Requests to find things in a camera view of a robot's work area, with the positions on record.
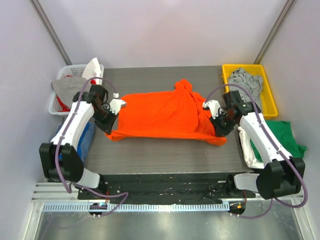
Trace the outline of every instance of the vertical metal pole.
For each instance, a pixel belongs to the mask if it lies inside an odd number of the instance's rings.
[[[285,19],[287,18],[290,10],[293,8],[294,4],[297,0],[287,0],[284,4],[279,16],[277,17],[275,23],[273,24],[271,31],[269,32],[268,36],[266,37],[266,40],[264,41],[255,61],[253,64],[260,64],[263,57],[265,56],[268,48],[270,47],[271,43],[275,39],[275,36],[277,35],[280,27],[285,22]]]
[[[65,64],[67,65],[72,65],[72,62],[68,56],[68,54],[66,53],[64,46],[62,45],[62,43],[60,42],[54,28],[52,27],[44,9],[42,8],[41,4],[39,3],[39,0],[29,0],[30,3],[32,4],[34,10],[36,11],[37,15],[39,16],[41,22],[43,23],[46,31],[48,32],[48,34],[50,35],[56,49],[59,51],[59,53],[61,54],[61,57],[63,58],[63,60],[65,61]]]

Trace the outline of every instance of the blue cloth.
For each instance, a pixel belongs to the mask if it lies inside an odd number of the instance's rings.
[[[56,134],[59,132],[61,127],[62,127],[61,125],[58,127]],[[85,159],[88,156],[90,146],[91,146],[92,141],[94,139],[95,130],[96,130],[95,124],[92,122],[88,122],[85,125],[83,132],[80,136],[76,152],[78,153],[78,155],[81,158],[83,163],[85,162]]]

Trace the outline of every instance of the green cloth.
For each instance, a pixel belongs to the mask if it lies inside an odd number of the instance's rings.
[[[269,126],[271,132],[275,135],[276,139],[281,143],[281,145],[292,154],[294,158],[302,158],[305,155],[305,152],[307,150],[306,146],[301,146],[296,143],[296,140],[294,139],[294,136],[291,131],[291,124],[289,121],[265,121],[266,124]],[[253,148],[253,152],[255,155],[255,158],[263,162],[261,159],[261,156],[254,145],[254,143],[250,139],[251,146]]]

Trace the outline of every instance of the gray table surface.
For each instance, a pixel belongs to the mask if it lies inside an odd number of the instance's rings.
[[[223,83],[221,66],[116,68],[105,69],[104,76],[121,96],[174,90],[175,82],[185,78],[194,92],[206,98]],[[222,103],[223,93],[221,89],[211,99]],[[242,157],[237,130],[227,136],[224,146],[215,146],[188,139],[125,138],[113,142],[97,129],[85,166],[100,174],[250,171]]]

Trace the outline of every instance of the white cloth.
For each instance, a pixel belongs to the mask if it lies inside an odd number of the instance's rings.
[[[101,75],[102,75],[101,74],[101,67],[98,62],[98,59],[95,57],[87,64],[81,77],[88,80],[92,77],[102,77]],[[95,82],[96,82],[96,84],[101,85],[102,80],[96,79]]]
[[[249,168],[263,169],[265,166],[255,157],[254,150],[250,144],[250,137],[242,127],[238,127],[240,142],[242,146],[244,161]]]

